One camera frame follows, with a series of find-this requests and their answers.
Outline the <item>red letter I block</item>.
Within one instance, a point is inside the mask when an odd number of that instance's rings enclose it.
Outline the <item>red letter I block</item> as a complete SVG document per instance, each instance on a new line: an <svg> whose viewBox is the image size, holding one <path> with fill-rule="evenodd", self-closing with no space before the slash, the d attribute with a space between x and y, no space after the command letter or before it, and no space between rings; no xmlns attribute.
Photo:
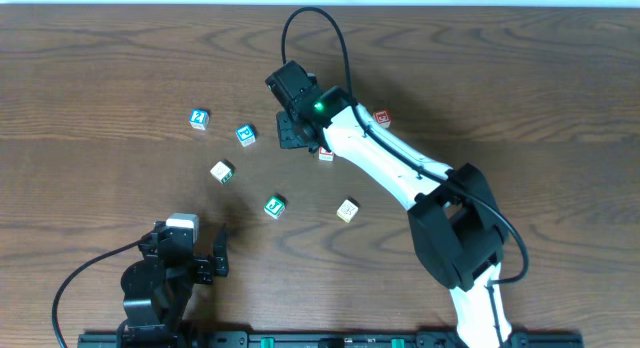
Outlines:
<svg viewBox="0 0 640 348"><path fill-rule="evenodd" d="M318 158L321 161L333 161L334 160L334 153L331 151L328 151L324 148L320 148L318 151Z"/></svg>

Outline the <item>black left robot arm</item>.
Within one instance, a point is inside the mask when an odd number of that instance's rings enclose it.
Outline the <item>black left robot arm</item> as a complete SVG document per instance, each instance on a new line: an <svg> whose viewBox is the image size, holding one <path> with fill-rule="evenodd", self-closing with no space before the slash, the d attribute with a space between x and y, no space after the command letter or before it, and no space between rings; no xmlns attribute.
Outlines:
<svg viewBox="0 0 640 348"><path fill-rule="evenodd" d="M196 284L211 285L229 273L226 230L221 229L212 253L194 253L193 228L157 221L137 247L143 259L121 277L126 321L116 330L118 347L206 347L202 333L183 320Z"/></svg>

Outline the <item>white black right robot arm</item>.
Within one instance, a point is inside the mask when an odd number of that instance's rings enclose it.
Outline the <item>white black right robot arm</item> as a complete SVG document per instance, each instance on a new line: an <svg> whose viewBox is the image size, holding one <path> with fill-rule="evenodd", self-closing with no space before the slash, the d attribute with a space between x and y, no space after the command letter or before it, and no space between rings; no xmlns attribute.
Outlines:
<svg viewBox="0 0 640 348"><path fill-rule="evenodd" d="M282 105L285 149L324 148L353 163L406 210L415 254L449 290L458 337L468 347L500 347L511 335L499 288L508 239L483 174L424 156L386 128L340 87L323 90L290 61L265 81Z"/></svg>

